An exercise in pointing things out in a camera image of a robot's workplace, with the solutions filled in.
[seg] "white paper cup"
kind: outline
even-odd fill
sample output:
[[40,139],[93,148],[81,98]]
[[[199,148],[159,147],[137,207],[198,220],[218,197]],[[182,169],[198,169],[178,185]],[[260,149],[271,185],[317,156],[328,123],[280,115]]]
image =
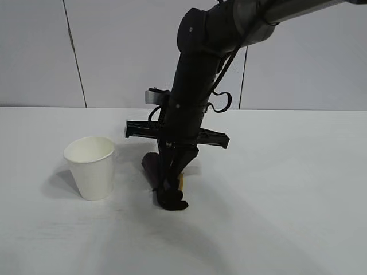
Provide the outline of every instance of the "white paper cup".
[[81,196],[89,201],[103,199],[114,188],[114,143],[105,137],[85,137],[64,151]]

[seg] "cup rim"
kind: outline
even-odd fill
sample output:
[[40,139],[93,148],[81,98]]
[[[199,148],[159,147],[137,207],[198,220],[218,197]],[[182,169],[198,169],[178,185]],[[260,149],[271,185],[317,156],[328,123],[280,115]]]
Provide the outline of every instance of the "cup rim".
[[[108,154],[106,154],[106,155],[104,155],[104,156],[102,156],[101,158],[98,158],[98,159],[95,159],[95,160],[91,160],[91,161],[88,161],[88,162],[78,162],[78,161],[75,161],[75,160],[71,160],[71,159],[69,159],[69,158],[67,158],[66,156],[65,156],[65,152],[66,152],[66,150],[71,146],[71,145],[73,145],[75,142],[79,142],[79,141],[81,141],[81,140],[83,140],[83,139],[90,139],[90,138],[98,138],[98,139],[105,139],[105,140],[108,140],[110,143],[111,143],[111,145],[112,145],[112,150],[111,150],[111,152],[109,152]],[[103,159],[105,159],[105,158],[108,158],[109,156],[111,156],[113,153],[114,153],[114,151],[115,151],[115,144],[113,143],[113,141],[111,140],[111,139],[109,139],[109,138],[107,138],[107,137],[103,137],[103,136],[86,136],[86,137],[82,137],[82,138],[80,138],[80,139],[76,139],[76,140],[74,140],[73,142],[71,142],[65,149],[64,149],[64,153],[63,153],[63,155],[64,155],[64,158],[67,160],[67,161],[69,161],[69,162],[72,162],[72,163],[80,163],[80,164],[88,164],[88,163],[94,163],[94,162],[99,162],[99,161],[101,161],[101,160],[103,160]]]

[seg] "white wall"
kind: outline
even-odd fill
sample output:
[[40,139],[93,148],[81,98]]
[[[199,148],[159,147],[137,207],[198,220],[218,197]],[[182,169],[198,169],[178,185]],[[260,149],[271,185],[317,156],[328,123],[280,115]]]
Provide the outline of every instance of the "white wall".
[[[171,89],[179,57],[177,30],[192,7],[214,0],[66,0],[89,107],[146,107],[149,87]],[[219,87],[239,107],[244,50]],[[225,105],[227,97],[213,99]]]
[[241,107],[367,110],[367,6],[284,22],[250,46]]
[[84,106],[61,0],[0,0],[0,105]]
[[[90,107],[146,107],[170,89],[177,29],[215,0],[65,0]],[[249,47],[242,108],[367,110],[367,6],[338,5],[282,23]],[[219,87],[237,108],[242,49]],[[222,107],[226,97],[213,98]],[[0,105],[83,107],[62,0],[1,0]]]

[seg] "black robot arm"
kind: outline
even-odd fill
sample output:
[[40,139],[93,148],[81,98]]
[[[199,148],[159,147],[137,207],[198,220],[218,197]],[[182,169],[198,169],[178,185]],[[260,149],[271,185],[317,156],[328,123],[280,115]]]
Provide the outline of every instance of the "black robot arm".
[[[125,131],[127,138],[157,139],[159,154],[146,154],[142,164],[164,209],[188,207],[182,200],[180,174],[197,156],[197,145],[228,145],[226,134],[202,129],[201,122],[210,104],[209,96],[215,93],[238,50],[266,40],[280,22],[342,2],[227,0],[208,11],[188,11],[178,29],[181,54],[171,91],[154,88],[146,92],[147,103],[157,104],[155,110],[161,109],[158,121],[151,121],[151,116],[148,121],[127,121]],[[366,4],[367,0],[347,2]]]

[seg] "white table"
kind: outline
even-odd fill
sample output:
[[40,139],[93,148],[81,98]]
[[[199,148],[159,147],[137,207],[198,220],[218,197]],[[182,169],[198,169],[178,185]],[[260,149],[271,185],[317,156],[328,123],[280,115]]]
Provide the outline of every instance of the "white table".
[[[185,170],[190,207],[152,203],[143,109],[0,108],[0,274],[367,274],[367,112],[229,111]],[[114,192],[80,198],[63,149],[117,147]]]

